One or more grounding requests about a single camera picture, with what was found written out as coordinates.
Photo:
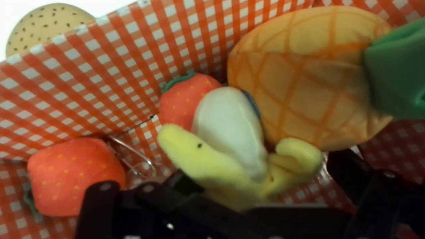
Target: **toy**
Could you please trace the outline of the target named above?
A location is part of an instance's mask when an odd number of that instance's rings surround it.
[[[424,25],[404,25],[366,50],[373,106],[399,119],[425,117]]]
[[[69,4],[49,4],[27,13],[12,30],[7,55],[49,41],[52,37],[95,21],[88,12]]]
[[[190,130],[201,98],[221,83],[206,74],[177,77],[164,86],[158,117],[162,123],[177,123]]]
[[[275,17],[231,50],[229,85],[254,97],[269,143],[295,136],[324,151],[351,147],[392,121],[371,105],[363,65],[363,51],[389,30],[351,6]]]
[[[101,180],[126,186],[124,167],[99,138],[75,138],[40,150],[28,159],[36,208],[49,216],[80,213],[85,190]]]
[[[253,179],[266,176],[263,129],[241,90],[225,86],[207,93],[197,107],[192,131],[215,150],[238,159]]]
[[[181,126],[164,125],[158,143],[176,166],[207,188],[207,196],[235,210],[271,200],[310,179],[323,163],[322,152],[314,146],[299,139],[284,139],[278,143],[277,154],[269,155],[270,174],[255,182],[239,159],[213,148]]]

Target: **plush pineapple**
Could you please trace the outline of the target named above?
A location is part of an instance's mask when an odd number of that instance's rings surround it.
[[[347,148],[392,121],[371,105],[363,59],[389,32],[389,24],[359,8],[287,13],[235,45],[229,83],[254,97],[270,144],[292,136],[324,151]]]

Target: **orange gingham fabric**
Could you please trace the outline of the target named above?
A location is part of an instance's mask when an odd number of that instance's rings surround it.
[[[72,237],[75,217],[33,215],[23,202],[28,183],[24,162],[0,159],[0,237]]]
[[[0,158],[23,159],[73,135],[121,132],[168,176],[173,167],[154,139],[161,123],[156,115],[150,119],[160,85],[192,69],[223,78],[226,51],[238,38],[270,17],[311,4],[141,0],[12,57],[0,65]],[[391,125],[362,146],[367,160],[419,180],[424,126]],[[22,200],[26,183],[24,162],[0,160],[0,237],[71,237],[76,219],[33,216]],[[283,202],[352,208],[326,170]]]
[[[255,25],[308,0],[141,0],[0,65],[0,158],[117,132],[156,113],[160,86],[188,70],[225,75]]]
[[[424,0],[315,0],[315,6],[351,5],[373,12],[397,26],[425,16]]]

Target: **plush strawberry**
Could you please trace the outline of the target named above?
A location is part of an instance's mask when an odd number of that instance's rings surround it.
[[[196,110],[203,95],[221,83],[206,74],[180,77],[165,85],[166,90],[160,99],[160,119],[162,123],[180,125],[192,130]]]
[[[29,158],[28,172],[36,208],[49,216],[79,215],[85,190],[93,183],[126,184],[121,162],[99,138],[75,138],[43,148]]]

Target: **basket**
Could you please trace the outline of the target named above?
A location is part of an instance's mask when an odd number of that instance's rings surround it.
[[[423,0],[140,0],[2,62],[0,237],[73,236],[76,217],[36,215],[23,202],[29,155],[72,136],[114,134],[170,175],[156,143],[161,85],[192,70],[225,81],[227,53],[250,29],[331,4],[364,8],[393,25],[425,16]],[[421,182],[425,121],[395,122],[360,148],[372,166]],[[326,171],[282,200],[352,207]]]

